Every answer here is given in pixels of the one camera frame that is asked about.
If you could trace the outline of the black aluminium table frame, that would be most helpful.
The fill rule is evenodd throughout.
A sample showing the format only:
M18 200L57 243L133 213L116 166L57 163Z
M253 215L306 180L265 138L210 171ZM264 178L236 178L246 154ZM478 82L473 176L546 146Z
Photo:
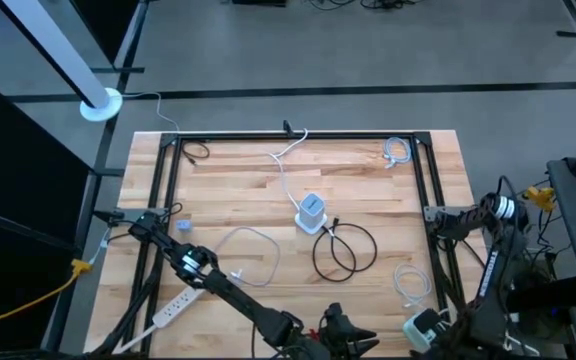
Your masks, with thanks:
M224 272L240 272L243 290L264 306L287 311L307 328L331 303L374 331L369 357L408 355L403 334L414 308L405 291L418 277L396 280L397 266L431 269L422 209L474 203L456 134L428 131L420 160L389 167L386 134L311 133L294 144L283 134L221 133L196 163L160 152L155 132L134 135L119 194L120 208L172 203L193 230L178 241L217 253ZM315 193L328 220L314 235L295 222L298 204Z

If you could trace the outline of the black partition curtain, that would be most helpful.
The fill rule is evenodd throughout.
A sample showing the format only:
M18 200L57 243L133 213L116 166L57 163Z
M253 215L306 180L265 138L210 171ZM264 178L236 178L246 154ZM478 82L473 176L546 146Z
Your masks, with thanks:
M41 345L70 279L88 166L0 93L0 351Z
M69 0L110 63L114 63L140 0Z

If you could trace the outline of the white tower fan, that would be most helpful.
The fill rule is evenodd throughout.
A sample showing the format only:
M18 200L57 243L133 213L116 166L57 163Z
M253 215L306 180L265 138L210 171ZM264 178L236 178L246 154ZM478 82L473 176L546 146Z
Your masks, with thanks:
M84 119L105 122L119 113L123 96L102 85L39 0L0 0L0 9L76 93Z

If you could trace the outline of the white tower power strip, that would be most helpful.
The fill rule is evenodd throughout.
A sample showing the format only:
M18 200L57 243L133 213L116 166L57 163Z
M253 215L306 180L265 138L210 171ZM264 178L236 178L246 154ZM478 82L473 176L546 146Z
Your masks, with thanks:
M316 234L327 222L325 201L315 193L308 193L298 204L295 222L309 235Z

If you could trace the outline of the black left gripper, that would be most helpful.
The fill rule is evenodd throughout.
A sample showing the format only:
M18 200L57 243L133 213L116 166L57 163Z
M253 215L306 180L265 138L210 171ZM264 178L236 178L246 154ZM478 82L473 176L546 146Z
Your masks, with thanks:
M351 357L361 358L380 343L375 332L354 327L339 303L330 304L322 319L325 325L319 328L318 335L330 353L348 353L352 342Z

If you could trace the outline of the mint green cube power strip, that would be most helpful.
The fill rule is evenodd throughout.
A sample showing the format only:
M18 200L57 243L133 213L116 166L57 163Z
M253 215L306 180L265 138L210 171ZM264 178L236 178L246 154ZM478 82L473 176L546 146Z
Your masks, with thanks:
M404 323L402 330L416 351L426 352L431 348L431 343L437 337L437 334L432 331L429 331L426 334L420 333L413 325L413 320L417 314Z

